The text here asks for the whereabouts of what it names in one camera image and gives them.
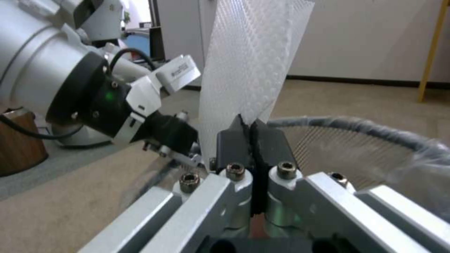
black cable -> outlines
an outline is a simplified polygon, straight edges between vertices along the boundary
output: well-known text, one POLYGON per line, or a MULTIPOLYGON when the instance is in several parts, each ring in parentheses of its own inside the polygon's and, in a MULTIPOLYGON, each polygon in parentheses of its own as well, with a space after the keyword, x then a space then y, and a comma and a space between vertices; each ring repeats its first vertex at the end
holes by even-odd
POLYGON ((136 53, 138 54, 149 66, 150 66, 150 70, 153 71, 156 69, 155 64, 152 62, 152 60, 150 59, 150 57, 148 57, 144 52, 142 52, 139 49, 136 48, 124 48, 121 49, 117 52, 117 54, 112 58, 111 63, 109 64, 109 68, 111 69, 111 72, 114 69, 114 66, 116 65, 117 61, 119 60, 119 58, 126 53, 136 53))
POLYGON ((51 136, 51 135, 42 135, 39 133, 31 132, 31 131, 17 125, 12 120, 8 119, 5 115, 0 115, 0 122, 4 123, 5 125, 11 127, 12 129, 16 130, 17 132, 19 132, 21 134, 24 134, 29 137, 37 138, 37 139, 44 139, 44 140, 64 139, 64 138, 67 138, 67 137, 70 137, 70 136, 76 134, 83 127, 83 125, 81 125, 79 128, 75 129, 74 131, 72 131, 68 134, 64 134, 64 135, 60 135, 60 136, 51 136))

dimpled plastic sheet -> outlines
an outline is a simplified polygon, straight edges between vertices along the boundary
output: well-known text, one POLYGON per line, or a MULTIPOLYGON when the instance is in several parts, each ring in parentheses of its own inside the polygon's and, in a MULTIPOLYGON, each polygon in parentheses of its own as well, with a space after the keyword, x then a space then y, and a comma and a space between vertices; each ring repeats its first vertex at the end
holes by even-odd
POLYGON ((313 7, 304 0, 219 0, 200 95, 205 161, 237 114, 246 124, 268 120, 313 7))

yellow pole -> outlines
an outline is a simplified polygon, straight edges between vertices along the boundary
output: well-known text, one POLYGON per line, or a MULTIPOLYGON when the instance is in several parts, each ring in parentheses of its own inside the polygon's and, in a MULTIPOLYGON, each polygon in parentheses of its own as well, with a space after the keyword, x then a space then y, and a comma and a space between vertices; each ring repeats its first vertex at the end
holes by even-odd
POLYGON ((433 66, 433 60, 436 55, 437 43, 439 42, 439 35, 441 34, 442 27, 444 26, 444 19, 446 17, 448 5, 449 0, 442 0, 439 18, 437 19, 436 29, 434 31, 433 40, 431 42, 430 52, 428 53, 427 64, 425 66, 425 71, 423 72, 422 81, 420 82, 419 86, 419 97, 418 97, 419 102, 423 102, 425 88, 427 87, 427 82, 430 77, 431 67, 433 66))

green led light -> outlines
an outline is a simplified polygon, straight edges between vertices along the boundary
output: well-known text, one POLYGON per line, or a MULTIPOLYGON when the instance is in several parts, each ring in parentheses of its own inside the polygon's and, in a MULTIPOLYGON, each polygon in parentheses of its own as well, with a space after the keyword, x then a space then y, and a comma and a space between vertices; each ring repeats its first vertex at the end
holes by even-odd
POLYGON ((106 101, 114 101, 115 100, 114 92, 110 91, 106 93, 105 99, 106 101))

wooden stand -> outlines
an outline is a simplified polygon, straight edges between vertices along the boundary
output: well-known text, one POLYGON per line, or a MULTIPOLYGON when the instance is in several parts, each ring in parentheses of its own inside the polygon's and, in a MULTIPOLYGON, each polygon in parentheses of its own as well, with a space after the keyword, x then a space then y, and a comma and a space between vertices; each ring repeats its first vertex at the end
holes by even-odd
POLYGON ((436 55, 437 43, 439 42, 439 36, 441 35, 442 27, 444 26, 444 19, 447 13, 447 6, 449 6, 449 0, 442 0, 441 10, 437 19, 436 29, 434 30, 433 40, 431 42, 430 52, 428 53, 427 64, 425 71, 423 72, 422 80, 419 86, 418 101, 423 102, 423 96, 425 94, 425 88, 430 77, 431 68, 433 66, 433 60, 436 55))
MULTIPOLYGON (((31 112, 18 110, 4 115, 21 127, 37 132, 31 112)), ((0 176, 27 170, 47 157, 42 140, 23 135, 0 123, 0 176)))

